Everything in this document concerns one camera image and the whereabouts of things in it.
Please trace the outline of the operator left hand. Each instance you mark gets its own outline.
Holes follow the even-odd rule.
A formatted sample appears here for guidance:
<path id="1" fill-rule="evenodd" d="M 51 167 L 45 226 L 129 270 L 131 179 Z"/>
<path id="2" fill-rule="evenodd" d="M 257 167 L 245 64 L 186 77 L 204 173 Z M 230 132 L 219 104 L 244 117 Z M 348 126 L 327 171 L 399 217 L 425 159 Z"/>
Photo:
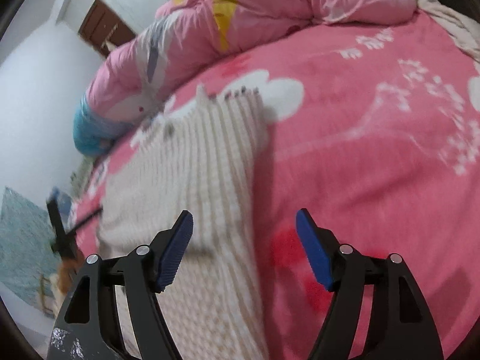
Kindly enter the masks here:
<path id="1" fill-rule="evenodd" d="M 78 273 L 84 265 L 85 256 L 80 250 L 76 251 L 74 258 L 61 258 L 61 263 L 58 266 L 58 281 L 57 287 L 61 294 L 66 295 Z"/>

